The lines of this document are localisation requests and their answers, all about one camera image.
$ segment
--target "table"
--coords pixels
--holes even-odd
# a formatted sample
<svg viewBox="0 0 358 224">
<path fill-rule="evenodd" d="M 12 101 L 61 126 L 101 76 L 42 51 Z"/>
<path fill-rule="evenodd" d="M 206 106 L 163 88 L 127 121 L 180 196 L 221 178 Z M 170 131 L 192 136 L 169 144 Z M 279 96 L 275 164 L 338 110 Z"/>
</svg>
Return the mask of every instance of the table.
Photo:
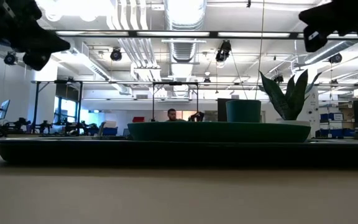
<svg viewBox="0 0 358 224">
<path fill-rule="evenodd" d="M 17 167 L 0 224 L 358 224 L 358 170 Z"/>
</svg>

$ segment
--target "potted plant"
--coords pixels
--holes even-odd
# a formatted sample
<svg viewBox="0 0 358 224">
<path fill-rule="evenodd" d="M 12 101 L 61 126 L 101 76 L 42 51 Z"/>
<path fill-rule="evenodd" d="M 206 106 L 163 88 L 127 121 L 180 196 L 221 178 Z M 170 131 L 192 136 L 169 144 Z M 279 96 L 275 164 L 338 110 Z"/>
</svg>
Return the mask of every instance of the potted plant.
<svg viewBox="0 0 358 224">
<path fill-rule="evenodd" d="M 301 121 L 296 121 L 298 115 L 301 113 L 303 105 L 307 97 L 305 95 L 312 89 L 315 81 L 321 75 L 317 74 L 313 79 L 313 82 L 308 85 L 308 71 L 304 71 L 298 78 L 294 81 L 294 76 L 288 81 L 287 91 L 285 94 L 282 92 L 279 85 L 273 80 L 266 78 L 262 72 L 259 72 L 262 77 L 262 84 L 260 90 L 268 94 L 270 101 L 272 102 L 275 110 L 283 118 L 284 122 L 287 124 L 302 124 Z"/>
</svg>

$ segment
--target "ceiling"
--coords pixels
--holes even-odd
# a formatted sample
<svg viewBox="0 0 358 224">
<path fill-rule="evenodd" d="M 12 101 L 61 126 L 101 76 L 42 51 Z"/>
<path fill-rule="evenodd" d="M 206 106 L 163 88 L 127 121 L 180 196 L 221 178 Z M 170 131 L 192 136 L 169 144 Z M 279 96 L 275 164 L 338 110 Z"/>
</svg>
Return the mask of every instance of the ceiling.
<svg viewBox="0 0 358 224">
<path fill-rule="evenodd" d="M 92 2 L 93 7 L 97 8 L 100 1 L 105 0 L 94 0 L 90 2 Z M 203 30 L 291 32 L 302 31 L 305 27 L 305 24 L 298 19 L 299 12 L 316 6 L 321 3 L 321 0 L 265 0 L 264 10 L 263 0 L 252 0 L 250 8 L 246 8 L 244 3 L 246 1 L 208 0 L 207 2 Z M 165 30 L 164 10 L 162 10 L 163 1 L 146 0 L 146 3 L 148 27 L 151 30 Z M 183 10 L 183 16 L 186 16 L 185 8 L 180 10 Z M 128 0 L 128 23 L 130 13 Z M 105 16 L 98 16 L 92 22 L 85 22 L 79 16 L 63 16 L 59 21 L 51 22 L 44 15 L 40 20 L 40 24 L 48 29 L 59 30 L 109 29 Z M 120 47 L 117 39 L 74 37 L 74 41 L 84 42 L 90 49 L 89 56 L 97 61 L 100 66 L 107 70 L 116 80 L 133 80 L 129 73 L 132 62 L 123 49 L 121 49 L 121 61 L 113 62 L 109 58 L 112 48 Z M 226 60 L 223 68 L 217 68 L 214 57 L 222 40 L 205 39 L 205 41 L 206 43 L 204 44 L 198 44 L 195 60 L 196 65 L 193 67 L 191 75 L 194 77 L 192 80 L 201 81 L 205 77 L 204 73 L 210 72 L 212 82 L 238 82 L 239 79 L 247 82 L 256 82 L 258 70 L 262 73 L 268 73 L 282 63 L 283 66 L 280 67 L 279 72 L 282 73 L 285 80 L 287 80 L 292 75 L 290 69 L 291 63 L 283 61 L 289 58 L 294 60 L 293 56 L 296 55 L 308 54 L 305 51 L 303 41 L 300 40 L 232 39 L 230 40 L 232 45 L 231 56 Z M 161 39 L 152 39 L 152 46 L 157 63 L 161 67 L 161 77 L 168 77 L 171 75 L 168 45 L 162 43 Z M 358 56 L 358 44 L 342 51 L 341 54 L 343 56 L 343 62 Z M 93 72 L 83 66 L 81 62 L 67 58 L 64 59 L 62 57 L 61 54 L 55 55 L 55 58 L 62 61 L 60 64 L 64 67 L 59 69 L 61 73 L 59 75 L 72 75 L 79 80 L 100 80 L 100 77 L 94 75 Z M 319 79 L 319 82 L 328 83 L 330 80 L 335 79 L 335 77 L 358 70 L 358 60 L 344 63 L 344 65 L 334 69 L 332 72 L 329 71 L 331 64 L 327 62 L 318 62 L 315 67 L 321 72 L 328 70 L 324 72 Z M 358 76 L 352 77 L 352 79 L 347 80 L 347 82 L 358 82 Z M 107 89 L 101 87 L 101 85 L 92 85 L 87 88 Z"/>
</svg>

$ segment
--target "ventilation duct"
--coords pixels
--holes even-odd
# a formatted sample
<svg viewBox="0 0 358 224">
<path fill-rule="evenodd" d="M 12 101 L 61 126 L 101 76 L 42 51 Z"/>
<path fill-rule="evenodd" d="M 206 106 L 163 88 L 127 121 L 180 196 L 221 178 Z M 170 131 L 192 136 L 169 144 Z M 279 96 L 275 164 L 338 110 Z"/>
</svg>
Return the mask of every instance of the ventilation duct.
<svg viewBox="0 0 358 224">
<path fill-rule="evenodd" d="M 203 26 L 206 0 L 165 0 L 165 23 L 168 30 L 200 30 Z M 197 44 L 169 43 L 170 57 L 173 64 L 171 72 L 174 80 L 187 78 L 193 70 Z M 173 88 L 176 96 L 187 96 L 187 89 L 182 86 Z"/>
<path fill-rule="evenodd" d="M 326 58 L 334 56 L 339 52 L 352 47 L 353 45 L 357 44 L 358 40 L 347 40 L 347 41 L 340 41 L 339 43 L 331 42 L 327 44 L 325 47 L 317 50 L 312 54 L 308 54 L 305 57 L 305 64 L 314 64 L 320 62 Z"/>
</svg>

